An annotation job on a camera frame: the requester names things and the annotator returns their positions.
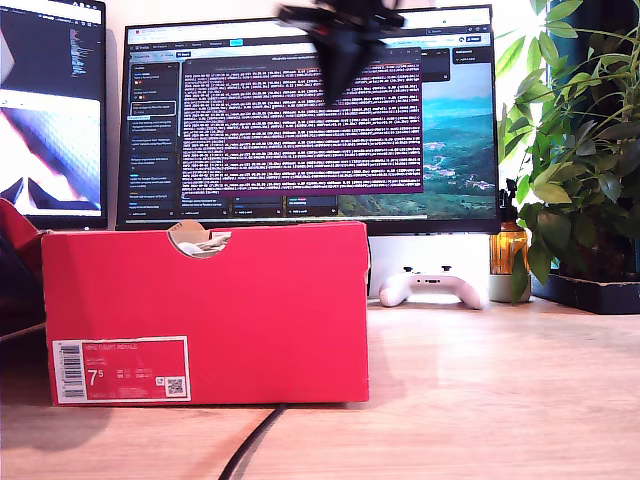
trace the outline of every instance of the monitor screen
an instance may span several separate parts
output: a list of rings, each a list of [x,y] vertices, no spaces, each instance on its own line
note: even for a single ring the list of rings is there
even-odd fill
[[[0,196],[39,228],[106,227],[105,7],[0,0]]]
[[[402,14],[383,57],[330,108],[302,30],[128,27],[118,227],[498,230],[491,8]]]

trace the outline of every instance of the potted plant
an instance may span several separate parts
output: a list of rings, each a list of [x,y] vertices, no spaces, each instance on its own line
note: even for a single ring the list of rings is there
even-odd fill
[[[629,2],[640,9],[640,0]],[[545,4],[532,0],[537,13]],[[574,28],[563,20],[581,4],[558,2],[531,41],[529,73],[498,124],[500,158],[517,161],[516,152],[523,153],[516,199],[519,222],[532,235],[526,261],[537,280],[534,293],[598,313],[638,313],[640,28]],[[553,35],[577,38],[580,32],[590,35],[588,51],[582,63],[568,66]],[[523,47],[520,38],[507,49],[498,73]],[[541,59],[549,71],[540,68]],[[534,120],[537,104],[542,108]],[[522,252],[512,278],[515,299],[528,281]]]

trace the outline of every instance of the desk surface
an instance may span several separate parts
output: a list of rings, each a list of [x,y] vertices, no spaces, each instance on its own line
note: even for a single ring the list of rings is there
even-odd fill
[[[640,316],[538,299],[368,315],[371,401],[287,410],[234,478],[640,475]],[[270,411],[54,408],[43,338],[26,341],[2,352],[3,480],[215,479]]]

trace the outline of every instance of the game controller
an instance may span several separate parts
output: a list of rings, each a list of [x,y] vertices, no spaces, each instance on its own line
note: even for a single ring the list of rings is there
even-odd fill
[[[482,310],[489,305],[489,297],[482,290],[449,272],[451,267],[442,267],[436,275],[413,272],[405,267],[404,273],[393,275],[380,286],[380,303],[395,307],[413,293],[448,293],[457,296],[467,307]]]

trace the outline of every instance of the monitor bezel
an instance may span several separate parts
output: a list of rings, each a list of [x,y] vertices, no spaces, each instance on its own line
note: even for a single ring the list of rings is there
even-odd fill
[[[220,220],[215,222],[207,222],[194,218],[194,220],[200,222],[205,228],[229,228],[229,227],[248,227],[248,226],[269,226],[269,225],[296,225],[307,223],[320,223],[327,221],[347,221],[347,220],[359,220],[367,225],[367,233],[369,236],[387,236],[387,235],[421,235],[421,234],[436,234],[436,233],[487,233],[495,234],[500,232],[500,210],[499,210],[499,168],[498,168],[498,125],[497,125],[497,106],[496,106],[496,71],[495,71],[495,45],[494,45],[494,33],[493,33],[493,8],[490,4],[478,4],[478,5],[465,5],[465,6],[445,6],[445,7],[421,7],[421,8],[407,8],[399,9],[402,13],[412,12],[431,12],[431,11],[446,11],[446,10],[468,10],[468,9],[489,9],[489,22],[490,29],[489,34],[491,38],[491,50],[493,52],[491,56],[491,89],[493,97],[493,137],[494,137],[494,173],[496,178],[495,185],[495,217],[494,218],[461,218],[461,219],[384,219],[376,220],[374,218],[367,218],[359,220],[354,217],[336,217],[335,219],[319,219],[318,217],[312,218],[295,218],[294,220],[270,220],[255,221],[244,220],[234,221],[233,219]],[[261,18],[234,18],[224,20],[210,20],[210,21],[195,21],[195,22],[173,22],[173,23],[153,23],[153,24],[139,24],[139,25],[127,25],[124,29],[124,51],[123,51],[123,70],[122,70],[122,98],[121,98],[121,120],[120,120],[120,148],[119,148],[119,162],[118,162],[118,198],[116,205],[116,230],[134,231],[134,230],[165,230],[171,228],[171,226],[185,220],[184,218],[176,218],[172,221],[147,221],[141,220],[139,223],[126,223],[124,218],[125,212],[123,212],[123,204],[126,206],[125,195],[122,192],[127,190],[127,169],[126,167],[126,151],[123,139],[126,138],[127,128],[127,116],[128,110],[127,98],[125,92],[128,88],[128,72],[129,72],[129,31],[143,28],[156,28],[156,27],[183,27],[183,26],[197,26],[197,25],[216,25],[216,24],[231,24],[231,23],[248,23],[248,22],[261,22],[261,21],[273,21],[277,20],[275,17],[261,17]]]
[[[96,6],[101,16],[102,41],[102,85],[100,95],[100,215],[25,215],[25,217],[41,230],[78,230],[85,228],[106,229],[109,219],[107,188],[107,15],[106,4],[100,0],[84,0],[85,5]]]

